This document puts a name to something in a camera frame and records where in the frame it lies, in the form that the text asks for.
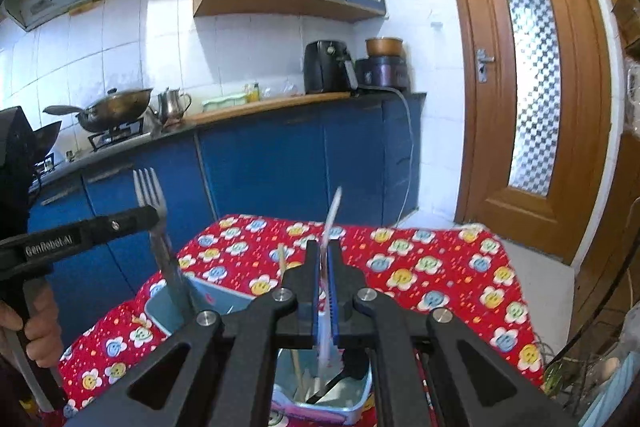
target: fork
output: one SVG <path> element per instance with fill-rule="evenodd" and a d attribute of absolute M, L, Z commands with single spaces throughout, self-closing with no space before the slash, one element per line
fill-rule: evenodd
<path fill-rule="evenodd" d="M 187 323 L 196 316 L 196 306 L 191 299 L 191 284 L 182 273 L 178 260 L 172 253 L 171 240 L 166 233 L 166 200 L 156 171 L 153 168 L 134 170 L 133 185 L 138 205 L 152 206 L 158 213 L 158 223 L 149 230 L 151 252 L 164 277 L 171 300 L 178 308 L 184 323 Z"/>

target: tablecloth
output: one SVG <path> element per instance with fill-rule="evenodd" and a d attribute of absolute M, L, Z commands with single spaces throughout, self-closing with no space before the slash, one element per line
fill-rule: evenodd
<path fill-rule="evenodd" d="M 318 239 L 322 223 L 233 215 L 214 223 L 178 253 L 188 275 L 259 296 L 278 284 L 278 243 L 287 267 L 304 261 L 306 242 Z M 345 263 L 363 270 L 367 284 L 403 307 L 428 312 L 450 308 L 535 385 L 542 383 L 542 358 L 534 343 L 527 303 L 500 240 L 481 225 L 455 230 L 395 230 L 333 227 Z M 146 301 L 164 285 L 152 276 L 134 299 L 110 311 L 64 353 L 60 373 L 69 401 L 49 418 L 61 425 L 106 391 L 166 338 L 146 317 Z M 118 412 L 114 412 L 117 422 Z M 376 424 L 373 400 L 358 427 Z M 270 427 L 313 423 L 272 413 Z"/>

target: gray floor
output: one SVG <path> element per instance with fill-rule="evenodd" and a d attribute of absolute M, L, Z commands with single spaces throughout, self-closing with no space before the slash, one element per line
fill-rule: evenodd
<path fill-rule="evenodd" d="M 418 210 L 400 223 L 402 229 L 450 229 L 454 224 Z M 527 248 L 503 240 L 529 305 L 534 331 L 554 353 L 566 344 L 574 304 L 574 270 Z"/>

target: silver screw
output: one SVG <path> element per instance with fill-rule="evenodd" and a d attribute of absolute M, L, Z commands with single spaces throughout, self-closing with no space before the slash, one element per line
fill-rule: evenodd
<path fill-rule="evenodd" d="M 440 324 L 447 324 L 450 323 L 453 319 L 453 313 L 451 313 L 446 308 L 436 308 L 433 311 L 433 318 Z"/>
<path fill-rule="evenodd" d="M 369 302 L 375 299 L 378 296 L 378 292 L 376 292 L 373 288 L 360 288 L 358 290 L 358 299 L 361 301 Z"/>
<path fill-rule="evenodd" d="M 288 301 L 292 296 L 293 292 L 288 288 L 278 288 L 273 291 L 273 299 L 277 302 Z"/>
<path fill-rule="evenodd" d="M 216 313 L 211 310 L 204 310 L 198 313 L 196 322 L 201 326 L 210 326 L 216 322 Z"/>

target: human hand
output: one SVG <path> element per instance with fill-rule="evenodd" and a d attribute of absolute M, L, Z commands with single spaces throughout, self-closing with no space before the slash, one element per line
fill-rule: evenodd
<path fill-rule="evenodd" d="M 40 367 L 55 367 L 62 356 L 63 345 L 58 324 L 58 306 L 49 284 L 44 285 L 40 290 L 33 301 L 33 307 L 37 314 L 24 326 L 24 334 L 31 341 L 27 344 L 27 356 Z M 13 331 L 22 329 L 20 316 L 2 301 L 0 301 L 0 327 Z M 1 330 L 0 352 L 15 365 Z"/>

